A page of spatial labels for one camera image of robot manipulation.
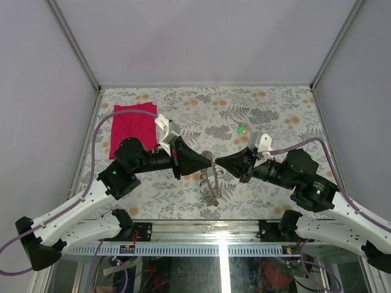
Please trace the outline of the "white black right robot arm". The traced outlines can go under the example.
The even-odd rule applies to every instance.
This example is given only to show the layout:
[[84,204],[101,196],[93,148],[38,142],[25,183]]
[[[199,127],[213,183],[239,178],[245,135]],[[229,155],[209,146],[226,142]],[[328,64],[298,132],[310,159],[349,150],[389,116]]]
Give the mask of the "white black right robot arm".
[[215,160],[226,171],[248,183],[252,178],[292,190],[291,200],[300,208],[332,218],[333,228],[298,212],[284,215],[279,235],[286,241],[295,237],[328,242],[366,258],[373,267],[390,273],[390,222],[346,196],[342,189],[317,174],[318,163],[303,149],[291,150],[282,162],[267,152],[246,148]]

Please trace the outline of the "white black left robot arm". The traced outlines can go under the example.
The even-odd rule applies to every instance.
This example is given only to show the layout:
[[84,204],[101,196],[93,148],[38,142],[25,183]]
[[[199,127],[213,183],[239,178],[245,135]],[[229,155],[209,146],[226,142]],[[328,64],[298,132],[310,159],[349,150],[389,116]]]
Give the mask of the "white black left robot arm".
[[63,254],[80,245],[99,239],[133,236],[134,224],[123,209],[116,209],[99,220],[83,222],[98,209],[114,204],[137,188],[138,173],[171,169],[176,179],[211,166],[211,161],[192,150],[182,137],[163,148],[148,151],[134,137],[123,140],[115,160],[90,182],[86,189],[40,217],[22,217],[15,226],[33,271],[43,270]]

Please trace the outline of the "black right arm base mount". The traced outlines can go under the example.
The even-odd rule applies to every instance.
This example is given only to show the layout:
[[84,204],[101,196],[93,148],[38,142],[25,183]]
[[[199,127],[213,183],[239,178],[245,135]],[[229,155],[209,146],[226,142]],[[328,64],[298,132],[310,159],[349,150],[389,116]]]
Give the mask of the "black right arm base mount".
[[296,236],[288,236],[283,234],[279,229],[279,220],[258,220],[258,232],[256,238],[260,242],[294,242],[297,240]]

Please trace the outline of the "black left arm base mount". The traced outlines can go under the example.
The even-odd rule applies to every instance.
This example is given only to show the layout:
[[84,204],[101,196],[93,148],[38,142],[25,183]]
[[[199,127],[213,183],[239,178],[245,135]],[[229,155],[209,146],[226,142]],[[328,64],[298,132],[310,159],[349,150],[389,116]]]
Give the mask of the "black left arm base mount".
[[132,242],[150,242],[152,239],[153,224],[148,222],[138,222],[132,228],[127,228],[125,232],[119,236],[121,241]]

